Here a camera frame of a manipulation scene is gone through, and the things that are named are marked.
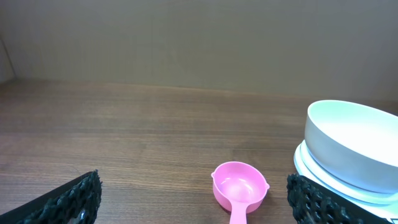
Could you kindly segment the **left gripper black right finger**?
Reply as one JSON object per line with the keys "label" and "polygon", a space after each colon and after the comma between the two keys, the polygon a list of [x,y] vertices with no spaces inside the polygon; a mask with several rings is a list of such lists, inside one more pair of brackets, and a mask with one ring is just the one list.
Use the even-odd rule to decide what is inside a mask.
{"label": "left gripper black right finger", "polygon": [[389,224],[309,178],[287,177],[287,201],[299,224]]}

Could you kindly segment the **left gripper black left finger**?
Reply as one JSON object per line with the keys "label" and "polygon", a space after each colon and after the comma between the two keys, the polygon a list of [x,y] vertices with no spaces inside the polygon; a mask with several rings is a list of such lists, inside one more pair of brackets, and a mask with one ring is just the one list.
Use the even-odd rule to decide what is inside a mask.
{"label": "left gripper black left finger", "polygon": [[101,194],[98,171],[90,171],[2,214],[1,224],[94,224]]}

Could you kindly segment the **pink plastic measuring scoop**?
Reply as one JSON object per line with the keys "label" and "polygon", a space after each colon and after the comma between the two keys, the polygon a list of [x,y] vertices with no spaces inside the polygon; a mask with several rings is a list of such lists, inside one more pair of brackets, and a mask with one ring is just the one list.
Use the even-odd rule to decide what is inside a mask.
{"label": "pink plastic measuring scoop", "polygon": [[246,224],[267,195],[270,185],[253,166],[230,161],[220,164],[212,173],[216,201],[231,213],[229,224]]}

